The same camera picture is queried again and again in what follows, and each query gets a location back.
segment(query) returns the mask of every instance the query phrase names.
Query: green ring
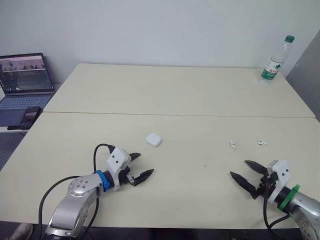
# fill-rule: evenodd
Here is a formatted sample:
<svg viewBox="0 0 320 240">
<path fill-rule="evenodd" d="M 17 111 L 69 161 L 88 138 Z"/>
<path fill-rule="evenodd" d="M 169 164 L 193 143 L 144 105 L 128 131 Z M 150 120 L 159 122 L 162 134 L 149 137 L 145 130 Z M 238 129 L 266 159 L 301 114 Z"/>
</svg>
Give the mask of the green ring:
<svg viewBox="0 0 320 240">
<path fill-rule="evenodd" d="M 299 188 L 300 188 L 299 184 L 295 185 L 292 188 L 291 192 L 288 194 L 288 196 L 286 196 L 286 198 L 280 204 L 280 206 L 278 206 L 278 209 L 280 209 L 282 211 L 287 206 L 287 204 L 291 201 L 291 199 L 294 197 L 294 195 L 299 191 Z"/>
</svg>

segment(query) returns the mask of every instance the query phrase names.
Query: laptop keyboard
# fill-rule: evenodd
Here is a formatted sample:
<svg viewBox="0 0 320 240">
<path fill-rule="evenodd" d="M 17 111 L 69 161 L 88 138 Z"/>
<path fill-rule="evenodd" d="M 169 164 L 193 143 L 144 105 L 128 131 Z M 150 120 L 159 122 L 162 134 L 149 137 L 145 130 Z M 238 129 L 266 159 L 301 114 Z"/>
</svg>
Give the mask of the laptop keyboard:
<svg viewBox="0 0 320 240">
<path fill-rule="evenodd" d="M 27 109 L 31 107 L 40 107 L 44 109 L 52 96 L 19 96 L 8 97 L 6 96 L 0 102 L 0 110 L 11 109 Z"/>
</svg>

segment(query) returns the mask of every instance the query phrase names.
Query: blue ring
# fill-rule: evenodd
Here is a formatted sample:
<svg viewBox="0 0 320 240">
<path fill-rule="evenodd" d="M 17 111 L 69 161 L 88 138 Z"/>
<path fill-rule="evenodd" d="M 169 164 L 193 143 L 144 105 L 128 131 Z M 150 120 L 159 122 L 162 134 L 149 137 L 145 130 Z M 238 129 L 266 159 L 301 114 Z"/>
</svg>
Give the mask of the blue ring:
<svg viewBox="0 0 320 240">
<path fill-rule="evenodd" d="M 108 180 L 106 179 L 106 176 L 100 171 L 100 170 L 97 170 L 95 171 L 99 177 L 101 178 L 102 180 L 102 184 L 103 184 L 103 191 L 106 192 L 109 190 L 109 187 L 110 187 L 110 183 L 108 182 Z"/>
</svg>

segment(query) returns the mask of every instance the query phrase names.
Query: black cable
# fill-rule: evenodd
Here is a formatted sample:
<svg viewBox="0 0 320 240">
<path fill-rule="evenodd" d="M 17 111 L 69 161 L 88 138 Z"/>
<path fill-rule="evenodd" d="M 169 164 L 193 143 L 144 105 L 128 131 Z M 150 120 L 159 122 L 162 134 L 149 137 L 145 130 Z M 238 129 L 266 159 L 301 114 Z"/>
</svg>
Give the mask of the black cable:
<svg viewBox="0 0 320 240">
<path fill-rule="evenodd" d="M 96 154 L 97 154 L 98 148 L 101 147 L 101 146 L 106 146 L 106 147 L 109 148 L 109 150 L 110 150 L 110 148 L 114 148 L 114 146 L 109 145 L 109 144 L 105 144 L 105 143 L 101 143 L 101 144 L 99 144 L 98 146 L 95 147 L 94 152 L 93 152 L 93 171 L 97 170 L 97 167 L 96 167 Z"/>
<path fill-rule="evenodd" d="M 266 225 L 266 228 L 268 229 L 268 232 L 270 234 L 270 236 L 274 239 L 274 240 L 286 240 L 285 238 L 275 234 L 275 232 L 271 229 L 269 223 L 268 223 L 268 219 L 267 219 L 267 204 L 268 204 L 268 196 L 269 196 L 269 192 L 270 192 L 270 185 L 269 183 L 265 184 L 265 191 L 264 191 L 264 200 L 263 200 L 263 220 L 264 223 Z"/>
<path fill-rule="evenodd" d="M 287 214 L 287 215 L 285 215 L 285 216 L 273 221 L 272 223 L 270 223 L 270 228 L 272 228 L 274 225 L 276 225 L 276 224 L 278 224 L 278 223 L 280 223 L 280 222 L 282 222 L 282 221 L 284 221 L 284 220 L 286 220 L 286 219 L 288 219 L 290 217 L 291 217 L 291 214 L 289 213 L 289 214 Z"/>
<path fill-rule="evenodd" d="M 95 218 L 97 216 L 98 208 L 99 208 L 99 198 L 96 199 L 94 214 L 93 214 L 93 216 L 91 218 L 91 221 L 89 222 L 88 226 L 86 227 L 84 233 L 80 237 L 80 240 L 83 240 L 85 238 L 86 234 L 89 232 L 89 229 L 91 228 L 91 225 L 94 223 L 94 220 L 95 220 Z"/>
<path fill-rule="evenodd" d="M 112 152 L 113 149 L 115 148 L 114 146 L 109 145 L 109 144 L 105 144 L 105 143 L 101 143 L 101 144 L 99 144 L 98 146 L 95 147 L 94 152 L 93 152 L 93 172 L 96 172 L 96 170 L 97 170 L 96 155 L 97 155 L 98 148 L 101 147 L 101 146 L 108 147 L 110 152 Z M 89 229 L 91 228 L 91 225 L 94 223 L 94 220 L 95 220 L 95 218 L 97 216 L 98 208 L 99 208 L 99 198 L 96 199 L 94 214 L 93 214 L 93 216 L 91 218 L 90 223 L 88 224 L 87 228 L 85 229 L 84 233 L 82 234 L 80 240 L 83 240 L 85 238 L 86 234 L 89 232 Z"/>
<path fill-rule="evenodd" d="M 88 231 L 88 234 L 89 234 L 89 236 L 90 236 L 90 238 L 91 238 L 92 240 L 96 240 L 95 237 L 94 237 L 89 231 Z"/>
<path fill-rule="evenodd" d="M 96 167 L 96 155 L 97 155 L 97 151 L 98 151 L 98 148 L 101 147 L 101 146 L 106 146 L 109 148 L 109 151 L 112 152 L 113 149 L 115 148 L 114 146 L 112 145 L 109 145 L 109 144 L 105 144 L 105 143 L 101 143 L 99 144 L 98 146 L 95 147 L 94 149 L 94 152 L 93 152 L 93 171 L 95 172 L 97 170 L 97 167 Z M 60 183 L 66 181 L 66 180 L 69 180 L 69 179 L 76 179 L 80 176 L 69 176 L 69 177 L 66 177 L 64 179 L 61 179 L 60 181 L 57 181 L 54 185 L 52 185 L 52 187 L 50 187 L 48 189 L 48 191 L 46 191 L 46 193 L 44 194 L 44 196 L 42 197 L 41 199 L 41 202 L 40 202 L 40 205 L 39 205 L 39 213 L 38 213 L 38 228 L 39 228 L 39 239 L 38 240 L 42 240 L 42 210 L 43 210 L 43 206 L 44 206 L 44 202 L 45 202 L 45 199 L 46 197 L 48 196 L 48 194 L 52 191 L 52 189 L 54 189 L 57 185 L 59 185 Z M 89 232 L 89 229 L 91 228 L 92 224 L 94 223 L 94 220 L 97 216 L 97 213 L 98 213 L 98 209 L 99 209 L 99 198 L 96 199 L 96 202 L 95 202 L 95 210 L 94 210 L 94 214 L 91 218 L 91 221 L 89 222 L 87 228 L 85 229 L 84 233 L 82 234 L 80 240 L 83 240 L 86 236 L 86 234 Z"/>
<path fill-rule="evenodd" d="M 48 191 L 45 192 L 45 194 L 43 195 L 42 199 L 41 199 L 41 202 L 40 202 L 40 205 L 39 205 L 39 213 L 38 213 L 38 228 L 39 228 L 39 240 L 41 240 L 42 238 L 42 210 L 43 210 L 43 207 L 44 207 L 44 202 L 46 200 L 46 197 L 48 196 L 48 194 L 52 191 L 52 189 L 54 189 L 57 185 L 59 185 L 60 183 L 64 182 L 64 181 L 67 181 L 69 179 L 76 179 L 78 178 L 79 176 L 68 176 L 68 177 L 65 177 L 64 179 L 61 179 L 60 181 L 57 181 L 55 184 L 53 184 L 49 189 Z"/>
</svg>

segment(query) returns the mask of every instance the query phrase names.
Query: water bottle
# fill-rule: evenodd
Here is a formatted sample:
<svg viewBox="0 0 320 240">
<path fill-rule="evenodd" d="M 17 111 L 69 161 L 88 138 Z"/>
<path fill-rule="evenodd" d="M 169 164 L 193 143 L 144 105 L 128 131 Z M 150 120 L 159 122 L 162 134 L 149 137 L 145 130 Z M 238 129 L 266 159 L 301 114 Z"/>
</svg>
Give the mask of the water bottle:
<svg viewBox="0 0 320 240">
<path fill-rule="evenodd" d="M 294 36 L 286 36 L 284 42 L 277 49 L 275 49 L 274 54 L 270 57 L 267 66 L 262 71 L 261 76 L 258 80 L 262 85 L 269 85 L 275 78 L 279 69 L 282 67 L 285 60 L 289 56 L 291 43 L 294 41 L 294 39 Z"/>
</svg>

